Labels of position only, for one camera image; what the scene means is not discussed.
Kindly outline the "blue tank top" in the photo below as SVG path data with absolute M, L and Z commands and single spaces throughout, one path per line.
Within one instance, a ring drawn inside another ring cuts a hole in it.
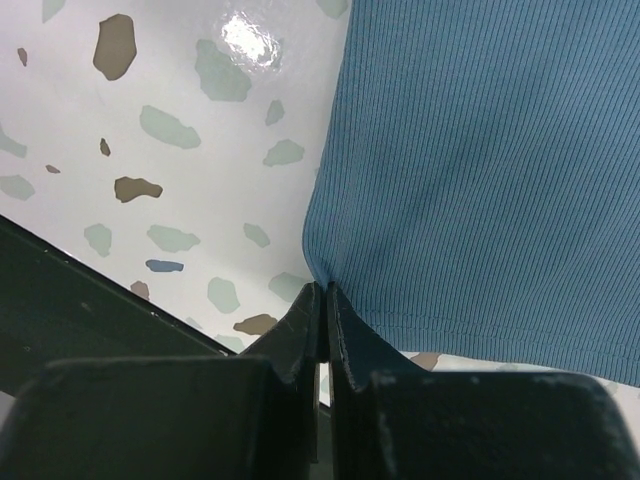
M 401 351 L 639 382 L 639 5 L 356 1 L 303 229 Z

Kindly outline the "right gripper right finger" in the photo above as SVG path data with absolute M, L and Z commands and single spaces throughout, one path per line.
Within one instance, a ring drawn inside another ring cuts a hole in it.
M 430 372 L 326 295 L 338 479 L 635 479 L 612 398 L 557 371 Z

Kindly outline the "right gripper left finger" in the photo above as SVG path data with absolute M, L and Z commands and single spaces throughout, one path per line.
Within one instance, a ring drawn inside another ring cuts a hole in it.
M 48 364 L 1 431 L 5 479 L 305 479 L 318 458 L 320 289 L 235 356 Z

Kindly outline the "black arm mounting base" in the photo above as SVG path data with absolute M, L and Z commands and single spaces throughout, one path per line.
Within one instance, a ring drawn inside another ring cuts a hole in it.
M 230 349 L 7 218 L 1 220 L 1 390 L 74 358 L 228 355 Z

